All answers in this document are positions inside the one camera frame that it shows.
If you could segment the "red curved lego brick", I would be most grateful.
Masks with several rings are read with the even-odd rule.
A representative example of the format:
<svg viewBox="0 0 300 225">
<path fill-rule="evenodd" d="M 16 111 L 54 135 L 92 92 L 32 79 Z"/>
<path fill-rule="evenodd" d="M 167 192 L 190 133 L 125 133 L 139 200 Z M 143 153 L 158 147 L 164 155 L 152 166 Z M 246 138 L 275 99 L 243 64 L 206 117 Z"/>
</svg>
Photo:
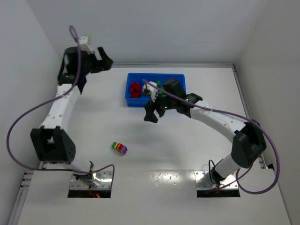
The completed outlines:
<svg viewBox="0 0 300 225">
<path fill-rule="evenodd" d="M 130 98 L 140 98 L 142 95 L 142 87 L 137 82 L 130 85 Z"/>
</svg>

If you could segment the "small rainbow lego stack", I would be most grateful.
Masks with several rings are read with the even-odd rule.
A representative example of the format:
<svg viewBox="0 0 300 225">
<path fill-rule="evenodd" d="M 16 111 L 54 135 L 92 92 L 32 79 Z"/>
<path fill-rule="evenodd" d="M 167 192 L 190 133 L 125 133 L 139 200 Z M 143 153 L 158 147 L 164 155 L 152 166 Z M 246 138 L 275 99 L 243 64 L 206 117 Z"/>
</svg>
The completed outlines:
<svg viewBox="0 0 300 225">
<path fill-rule="evenodd" d="M 128 151 L 127 147 L 120 142 L 113 142 L 112 148 L 122 155 L 125 155 Z"/>
</svg>

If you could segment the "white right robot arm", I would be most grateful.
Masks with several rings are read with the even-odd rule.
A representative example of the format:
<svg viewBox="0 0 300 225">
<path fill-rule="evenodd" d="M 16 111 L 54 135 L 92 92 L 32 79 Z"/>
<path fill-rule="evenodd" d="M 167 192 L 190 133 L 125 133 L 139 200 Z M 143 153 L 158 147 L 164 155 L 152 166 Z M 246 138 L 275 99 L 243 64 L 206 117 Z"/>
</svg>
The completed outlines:
<svg viewBox="0 0 300 225">
<path fill-rule="evenodd" d="M 250 168 L 266 149 L 263 133 L 257 123 L 245 122 L 214 111 L 202 97 L 194 93 L 187 94 L 178 79 L 165 81 L 162 88 L 154 82 L 146 82 L 143 90 L 150 95 L 144 107 L 144 121 L 157 123 L 165 111 L 175 109 L 180 114 L 206 124 L 232 143 L 231 153 L 209 171 L 213 184 L 219 185 L 238 169 Z"/>
</svg>

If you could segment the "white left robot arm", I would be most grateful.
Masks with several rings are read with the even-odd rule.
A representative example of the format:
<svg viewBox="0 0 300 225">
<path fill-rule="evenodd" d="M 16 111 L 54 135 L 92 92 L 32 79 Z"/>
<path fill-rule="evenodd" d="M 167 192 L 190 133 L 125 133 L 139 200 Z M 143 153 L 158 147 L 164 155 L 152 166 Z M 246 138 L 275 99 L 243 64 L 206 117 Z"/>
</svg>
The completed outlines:
<svg viewBox="0 0 300 225">
<path fill-rule="evenodd" d="M 87 82 L 86 76 L 112 67 L 113 60 L 104 49 L 98 47 L 98 51 L 100 60 L 87 47 L 82 47 L 80 52 L 77 47 L 65 50 L 55 100 L 40 127 L 32 129 L 30 133 L 40 161 L 72 171 L 77 180 L 93 188 L 100 186 L 101 175 L 93 172 L 94 164 L 90 160 L 77 153 L 67 129 L 74 105 Z"/>
</svg>

